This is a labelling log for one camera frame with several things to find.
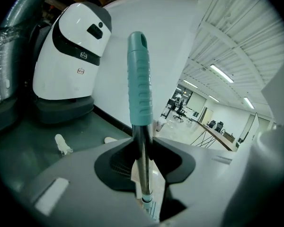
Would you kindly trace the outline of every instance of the black office chair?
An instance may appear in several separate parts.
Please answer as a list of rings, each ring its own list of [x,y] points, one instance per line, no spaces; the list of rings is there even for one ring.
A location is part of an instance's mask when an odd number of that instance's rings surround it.
[[[180,122],[183,122],[183,119],[181,119],[181,117],[184,115],[184,113],[186,113],[183,109],[179,108],[176,113],[178,114],[178,116],[174,115],[175,119],[179,119]]]
[[[215,131],[220,133],[222,128],[223,128],[223,123],[220,121],[219,123],[217,123],[217,127],[215,128]]]
[[[208,124],[208,127],[209,128],[213,128],[213,126],[216,124],[216,121],[215,120],[212,120],[209,124]]]

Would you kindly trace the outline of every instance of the teal handle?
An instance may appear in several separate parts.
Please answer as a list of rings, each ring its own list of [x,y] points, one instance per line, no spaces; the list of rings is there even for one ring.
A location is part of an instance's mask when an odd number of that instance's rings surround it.
[[[149,125],[153,121],[151,69],[147,42],[142,32],[133,32],[128,37],[127,72],[131,124]]]

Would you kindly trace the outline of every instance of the black baseboard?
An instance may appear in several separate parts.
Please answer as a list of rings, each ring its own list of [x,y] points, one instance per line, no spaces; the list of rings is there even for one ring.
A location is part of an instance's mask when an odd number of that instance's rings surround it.
[[[128,127],[127,125],[125,125],[122,122],[118,121],[114,117],[110,116],[109,114],[104,112],[102,109],[98,108],[97,106],[94,106],[93,112],[95,112],[102,119],[106,120],[107,122],[109,122],[110,124],[112,124],[113,126],[118,128],[119,130],[125,132],[129,136],[133,136],[133,131],[132,131],[132,129],[130,127]]]

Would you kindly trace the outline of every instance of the green floor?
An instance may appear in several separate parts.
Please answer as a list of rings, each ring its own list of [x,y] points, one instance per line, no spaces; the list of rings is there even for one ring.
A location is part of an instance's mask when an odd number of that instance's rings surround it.
[[[61,134],[74,152],[102,145],[107,136],[118,140],[129,137],[93,112],[54,126],[40,124],[27,115],[0,135],[0,175],[9,188],[20,191],[61,158],[56,134]]]

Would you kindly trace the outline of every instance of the fluorescent light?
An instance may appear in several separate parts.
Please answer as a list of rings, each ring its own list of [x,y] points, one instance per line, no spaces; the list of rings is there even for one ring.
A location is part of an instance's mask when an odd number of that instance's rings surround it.
[[[245,97],[244,99],[252,109],[255,109],[254,106],[251,104],[251,102],[248,100],[247,97]]]
[[[218,72],[222,77],[224,77],[226,80],[228,80],[230,83],[233,83],[233,80],[231,80],[223,71],[221,71],[219,68],[217,68],[215,65],[210,66],[212,69],[214,69],[216,72]]]
[[[212,98],[213,100],[219,102],[217,99],[215,99],[213,96],[208,95],[210,98]]]
[[[184,80],[184,82],[186,82],[187,84],[189,84],[189,85],[191,85],[191,86],[193,86],[195,88],[198,88],[197,86],[195,86],[194,84],[190,83],[189,81]]]

